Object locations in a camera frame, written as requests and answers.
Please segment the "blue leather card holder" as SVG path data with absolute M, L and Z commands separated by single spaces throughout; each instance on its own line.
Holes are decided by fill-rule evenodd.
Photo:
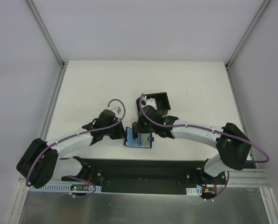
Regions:
M 124 146 L 132 148 L 152 148 L 154 137 L 152 133 L 139 133 L 138 137 L 133 136 L 133 129 L 126 127 L 127 137 L 124 140 Z

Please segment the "black card tray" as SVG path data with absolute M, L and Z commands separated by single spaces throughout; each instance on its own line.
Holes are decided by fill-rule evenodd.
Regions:
M 146 94 L 143 97 L 142 107 L 150 105 L 155 108 L 157 113 L 166 116 L 171 110 L 167 92 Z

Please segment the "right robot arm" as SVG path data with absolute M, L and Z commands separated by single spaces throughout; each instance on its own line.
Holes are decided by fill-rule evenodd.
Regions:
M 200 126 L 175 116 L 162 116 L 150 105 L 140 109 L 137 115 L 137 133 L 155 133 L 162 138 L 191 140 L 218 151 L 217 155 L 206 159 L 201 169 L 191 175 L 197 184 L 210 184 L 228 169 L 243 170 L 251 146 L 235 124 Z

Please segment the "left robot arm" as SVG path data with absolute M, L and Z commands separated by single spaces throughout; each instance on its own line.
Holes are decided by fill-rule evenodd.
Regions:
M 67 159 L 72 152 L 92 146 L 108 136 L 112 140 L 124 139 L 120 107 L 103 110 L 99 117 L 83 125 L 76 133 L 61 140 L 31 142 L 16 165 L 16 170 L 26 178 L 27 186 L 43 187 L 51 179 L 73 176 L 82 182 L 88 176 L 88 164 L 79 157 Z

